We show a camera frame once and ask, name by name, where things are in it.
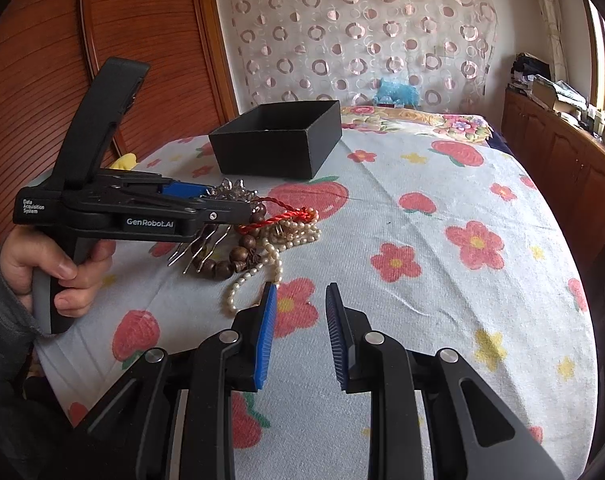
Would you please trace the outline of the grey left sleeve forearm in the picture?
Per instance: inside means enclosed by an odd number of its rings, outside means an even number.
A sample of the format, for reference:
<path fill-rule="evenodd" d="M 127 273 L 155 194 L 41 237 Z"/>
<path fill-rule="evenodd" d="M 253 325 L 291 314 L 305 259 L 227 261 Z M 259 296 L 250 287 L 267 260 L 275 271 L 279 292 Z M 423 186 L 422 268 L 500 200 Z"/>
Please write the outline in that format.
<path fill-rule="evenodd" d="M 15 428 L 20 419 L 22 385 L 38 335 L 33 316 L 11 291 L 0 268 L 0 432 Z"/>

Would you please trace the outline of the person's left hand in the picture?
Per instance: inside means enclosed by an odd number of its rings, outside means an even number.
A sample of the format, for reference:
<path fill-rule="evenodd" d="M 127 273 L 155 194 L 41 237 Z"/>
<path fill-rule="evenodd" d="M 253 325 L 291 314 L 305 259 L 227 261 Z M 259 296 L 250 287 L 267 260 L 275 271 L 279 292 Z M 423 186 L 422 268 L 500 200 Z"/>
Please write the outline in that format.
<path fill-rule="evenodd" d="M 76 264 L 52 238 L 29 226 L 16 226 L 1 247 L 0 271 L 29 313 L 33 272 L 40 270 L 63 287 L 54 298 L 56 310 L 68 318 L 81 318 L 91 309 L 115 252 L 115 240 L 99 240 L 88 259 Z"/>

